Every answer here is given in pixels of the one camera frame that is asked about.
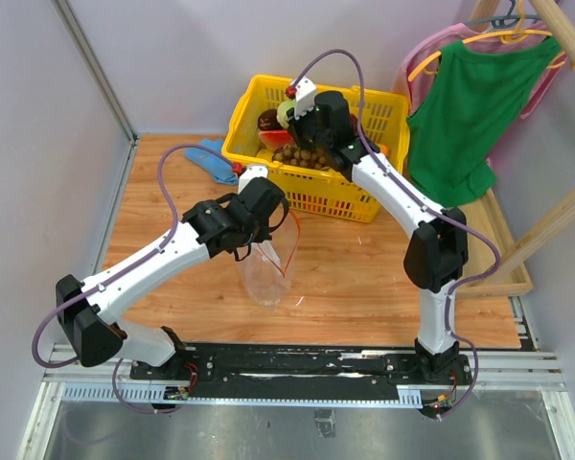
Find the brown longan bunch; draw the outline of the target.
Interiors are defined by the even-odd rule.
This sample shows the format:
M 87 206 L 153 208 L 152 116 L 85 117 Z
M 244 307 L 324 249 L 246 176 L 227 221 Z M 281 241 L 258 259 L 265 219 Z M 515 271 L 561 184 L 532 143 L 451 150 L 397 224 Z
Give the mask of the brown longan bunch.
M 272 154 L 272 160 L 285 165 L 326 172 L 331 169 L 323 150 L 300 149 L 286 144 Z

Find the clear zip top bag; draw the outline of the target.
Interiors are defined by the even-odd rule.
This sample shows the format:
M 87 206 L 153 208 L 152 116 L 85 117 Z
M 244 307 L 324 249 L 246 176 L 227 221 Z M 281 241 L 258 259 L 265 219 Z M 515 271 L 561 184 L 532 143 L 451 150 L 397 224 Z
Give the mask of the clear zip top bag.
M 301 224 L 293 211 L 270 241 L 253 243 L 251 253 L 236 267 L 241 285 L 255 303 L 274 311 L 291 291 Z

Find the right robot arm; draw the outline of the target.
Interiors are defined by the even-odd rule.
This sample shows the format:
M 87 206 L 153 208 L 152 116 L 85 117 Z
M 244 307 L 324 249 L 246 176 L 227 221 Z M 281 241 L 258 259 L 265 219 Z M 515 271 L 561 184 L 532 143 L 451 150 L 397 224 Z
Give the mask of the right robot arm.
M 419 290 L 420 329 L 415 340 L 415 373 L 427 383 L 471 382 L 466 358 L 452 333 L 455 296 L 450 288 L 468 259 L 466 217 L 429 201 L 389 163 L 338 91 L 289 87 L 278 121 L 299 148 L 324 154 L 327 164 L 366 191 L 401 226 L 409 244 L 403 269 Z

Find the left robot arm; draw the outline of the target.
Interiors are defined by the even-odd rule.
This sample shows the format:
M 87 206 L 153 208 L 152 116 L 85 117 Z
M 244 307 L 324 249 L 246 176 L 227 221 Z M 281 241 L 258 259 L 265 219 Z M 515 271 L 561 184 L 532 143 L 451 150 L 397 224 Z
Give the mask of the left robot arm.
M 278 208 L 288 208 L 284 192 L 254 177 L 236 194 L 200 201 L 173 230 L 119 264 L 83 281 L 62 278 L 57 297 L 67 307 L 58 321 L 80 364 L 95 367 L 119 357 L 144 362 L 165 379 L 179 377 L 186 356 L 175 332 L 125 321 L 124 313 L 173 276 L 222 252 L 240 261 L 240 249 L 270 240 Z

